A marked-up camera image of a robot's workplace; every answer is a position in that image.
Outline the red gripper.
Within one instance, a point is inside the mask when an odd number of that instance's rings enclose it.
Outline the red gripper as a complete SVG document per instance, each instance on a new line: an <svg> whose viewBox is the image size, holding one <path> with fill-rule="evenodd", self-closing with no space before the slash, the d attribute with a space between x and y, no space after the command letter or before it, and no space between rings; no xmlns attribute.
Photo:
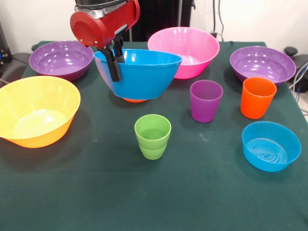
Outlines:
<svg viewBox="0 0 308 231"><path fill-rule="evenodd" d="M121 80L118 63L124 63L123 39L116 36L128 31L139 19L137 0L77 0L70 26L76 39L85 46L96 46L106 58L113 82ZM106 46L113 40L114 54Z"/></svg>

